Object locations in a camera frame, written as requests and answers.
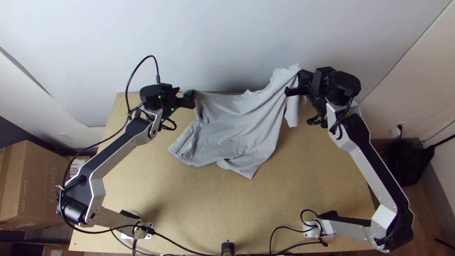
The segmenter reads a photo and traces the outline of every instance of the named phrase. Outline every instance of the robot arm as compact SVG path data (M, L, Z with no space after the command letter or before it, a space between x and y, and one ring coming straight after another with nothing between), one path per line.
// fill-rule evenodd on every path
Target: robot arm
M350 154L380 203L371 219L340 217L332 210L305 224L320 223L324 237L337 234L364 240L384 253L411 241L414 215L409 201L371 145L370 131L353 100L360 91L360 81L331 67L318 68L314 74L302 70L298 79L299 86L286 88L286 96L305 95L311 101L318 115L307 123L329 128L329 137ZM316 229L306 234L308 238L319 236Z
M131 238L150 238L146 228L152 223L143 223L139 216L122 210L120 213L102 206L106 192L103 177L137 146L153 140L161 130L162 123L178 108L195 107L194 91L186 93L183 98L176 96L180 88L170 84L156 84L143 87L140 91L142 106L137 109L125 132L111 142L83 165L76 176L66 182L57 207L57 214L81 227L99 225L116 228Z

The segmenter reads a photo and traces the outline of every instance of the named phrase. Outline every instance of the plywood tabletop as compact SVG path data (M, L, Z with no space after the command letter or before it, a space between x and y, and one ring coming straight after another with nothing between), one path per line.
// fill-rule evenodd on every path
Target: plywood tabletop
M130 105L139 104L138 93L128 97ZM216 164L187 166L168 153L169 145L194 120L193 110L178 109L172 115L178 125L176 131L161 131L104 178L103 206L139 215L153 222L157 232L207 254L219 254L221 243L227 240L235 243L236 253L268 253L275 227L302 229L299 214L303 209L317 213L336 210L340 216L370 219L374 206L366 181L349 154L331 141L326 129L305 123L314 115L312 106L306 105L300 108L298 127L289 128L284 121L274 154L249 180ZM117 131L125 119L125 96L119 93L103 137ZM313 218L310 214L304 217ZM312 240L301 233L280 230L274 235L273 251L306 241ZM325 241L328 247L315 244L292 252L371 249L368 243L341 236ZM154 254L188 254L157 236L140 240L137 249ZM131 253L110 233L88 235L77 231L70 250Z

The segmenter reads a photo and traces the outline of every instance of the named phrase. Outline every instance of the white wall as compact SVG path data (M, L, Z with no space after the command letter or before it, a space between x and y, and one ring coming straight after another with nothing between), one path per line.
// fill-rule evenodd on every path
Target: white wall
M455 119L455 4L432 26L360 104L373 138L406 122L404 137L427 139ZM455 133L455 125L425 143ZM455 141L436 149L432 166L455 212Z
M163 82L205 91L261 88L294 63L330 65L361 80L361 100L448 2L0 0L0 46L76 120L99 126L148 54ZM131 90L154 80L146 63Z
M428 133L422 135L420 139L428 139L436 134L446 125L455 119L455 114L452 114L452 119L447 120L439 126L434 127ZM435 144L452 134L455 134L455 124L447 127L441 133L434 136L432 139L425 142L425 147ZM446 143L436 147L435 156L431 160L431 165L435 170L439 182L447 196L452 211L455 212L455 139L449 140Z
M0 98L0 116L54 146L83 148L101 139L103 127L88 128L73 119L1 53Z

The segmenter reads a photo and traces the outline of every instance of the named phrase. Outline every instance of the wall outlet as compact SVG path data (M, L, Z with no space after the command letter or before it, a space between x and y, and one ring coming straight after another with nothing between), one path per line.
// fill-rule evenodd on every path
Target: wall outlet
M406 123L405 122L400 122L397 124L397 126L395 126L394 128L392 128L389 132L390 134L392 135L392 138L399 138L400 135L402 135L404 133L404 125Z

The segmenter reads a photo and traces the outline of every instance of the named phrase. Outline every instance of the gray t-shirt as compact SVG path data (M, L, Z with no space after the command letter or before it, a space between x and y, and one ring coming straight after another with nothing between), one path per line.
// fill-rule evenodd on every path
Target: gray t-shirt
M196 92L196 120L168 148L187 165L214 162L252 179L274 152L283 115L289 127L299 122L299 97L286 98L284 88L298 86L300 65L277 68L260 91L241 95Z

